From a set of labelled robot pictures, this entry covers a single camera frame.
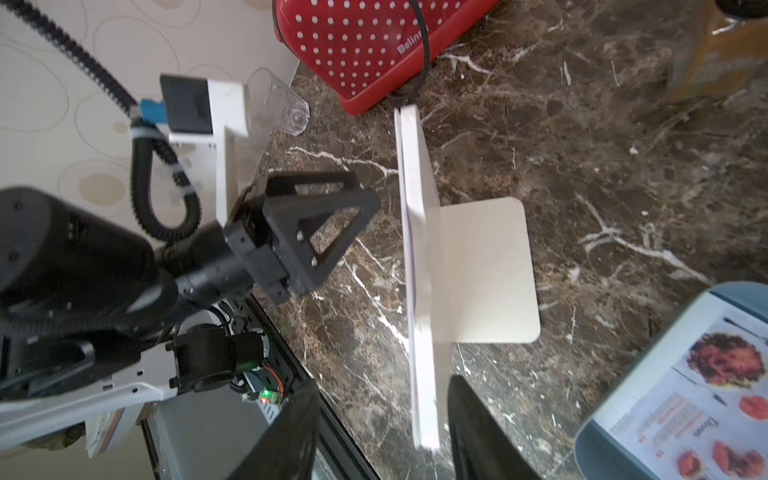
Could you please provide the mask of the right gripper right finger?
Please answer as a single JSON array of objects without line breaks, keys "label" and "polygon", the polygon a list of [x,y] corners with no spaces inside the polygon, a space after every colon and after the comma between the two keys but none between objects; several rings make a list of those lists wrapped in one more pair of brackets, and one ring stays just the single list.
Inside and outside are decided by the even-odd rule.
[{"label": "right gripper right finger", "polygon": [[450,378],[447,412],[458,480],[540,479],[462,376]]}]

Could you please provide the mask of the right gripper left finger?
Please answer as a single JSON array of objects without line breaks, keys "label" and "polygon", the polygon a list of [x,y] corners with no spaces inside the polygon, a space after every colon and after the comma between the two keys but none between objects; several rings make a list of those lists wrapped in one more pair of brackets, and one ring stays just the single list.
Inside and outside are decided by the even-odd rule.
[{"label": "right gripper left finger", "polygon": [[319,388],[308,380],[228,479],[310,479],[319,423]]}]

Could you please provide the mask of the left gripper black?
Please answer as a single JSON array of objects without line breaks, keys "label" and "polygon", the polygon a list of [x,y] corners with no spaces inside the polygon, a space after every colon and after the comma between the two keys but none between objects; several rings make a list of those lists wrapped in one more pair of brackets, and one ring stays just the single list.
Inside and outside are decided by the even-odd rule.
[{"label": "left gripper black", "polygon": [[[223,227],[230,250],[275,304],[319,289],[356,237],[380,209],[377,194],[354,172],[284,172],[247,187]],[[354,214],[331,243],[317,249],[311,237],[335,214]]]}]

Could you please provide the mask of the new menu sheet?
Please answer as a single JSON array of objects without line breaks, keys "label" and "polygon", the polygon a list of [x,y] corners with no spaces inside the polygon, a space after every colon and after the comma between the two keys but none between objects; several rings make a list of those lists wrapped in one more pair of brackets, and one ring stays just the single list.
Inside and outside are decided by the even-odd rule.
[{"label": "new menu sheet", "polygon": [[606,429],[659,479],[766,478],[766,324],[714,322]]}]

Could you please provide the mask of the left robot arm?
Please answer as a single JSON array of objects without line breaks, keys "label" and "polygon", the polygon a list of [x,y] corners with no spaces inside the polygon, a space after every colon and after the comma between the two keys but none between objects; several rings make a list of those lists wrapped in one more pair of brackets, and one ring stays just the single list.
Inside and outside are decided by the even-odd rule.
[{"label": "left robot arm", "polygon": [[45,192],[3,190],[2,447],[258,369],[260,334],[175,327],[253,287],[277,304],[317,290],[379,207],[352,172],[275,174],[225,223],[156,250]]}]

